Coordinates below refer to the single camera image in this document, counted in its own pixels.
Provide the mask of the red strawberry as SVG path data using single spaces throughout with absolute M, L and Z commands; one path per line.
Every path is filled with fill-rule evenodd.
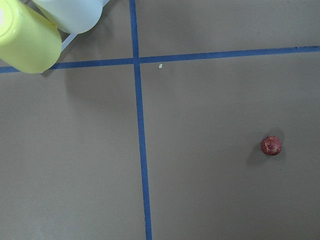
M 277 136 L 269 135 L 260 142 L 260 149 L 265 155 L 276 156 L 282 151 L 283 145 Z

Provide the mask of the yellow upturned cup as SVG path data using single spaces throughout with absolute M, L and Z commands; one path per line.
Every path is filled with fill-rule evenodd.
M 62 39 L 45 17 L 19 0 L 0 2 L 0 59 L 20 72 L 42 73 L 59 59 Z

